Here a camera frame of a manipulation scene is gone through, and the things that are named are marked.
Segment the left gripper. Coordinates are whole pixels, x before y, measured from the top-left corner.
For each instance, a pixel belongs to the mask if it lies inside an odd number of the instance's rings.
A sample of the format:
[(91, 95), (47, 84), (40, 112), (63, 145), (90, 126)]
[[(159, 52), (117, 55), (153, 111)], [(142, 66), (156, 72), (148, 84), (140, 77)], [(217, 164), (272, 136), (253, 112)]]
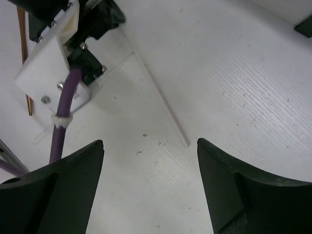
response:
[[(39, 42), (46, 27), (52, 27), (54, 17), (69, 8), (69, 0), (12, 0), (10, 1), (28, 13), (29, 39)], [(66, 45), (76, 48), (92, 37), (100, 39), (109, 30), (126, 22), (126, 17), (113, 0), (80, 0), (78, 31), (69, 38)]]

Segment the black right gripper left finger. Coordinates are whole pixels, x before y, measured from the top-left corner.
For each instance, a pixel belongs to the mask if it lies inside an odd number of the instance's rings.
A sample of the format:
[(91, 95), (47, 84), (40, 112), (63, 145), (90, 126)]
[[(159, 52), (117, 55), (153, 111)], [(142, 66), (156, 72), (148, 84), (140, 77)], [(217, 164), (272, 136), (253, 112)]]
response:
[(2, 234), (84, 234), (104, 159), (96, 140), (0, 185)]

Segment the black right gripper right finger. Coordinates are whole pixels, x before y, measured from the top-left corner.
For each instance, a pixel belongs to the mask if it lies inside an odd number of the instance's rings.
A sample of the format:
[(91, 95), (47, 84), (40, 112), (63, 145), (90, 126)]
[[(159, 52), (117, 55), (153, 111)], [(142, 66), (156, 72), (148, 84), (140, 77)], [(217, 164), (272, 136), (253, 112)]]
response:
[(204, 138), (197, 156), (214, 233), (311, 233), (310, 182), (261, 170)]

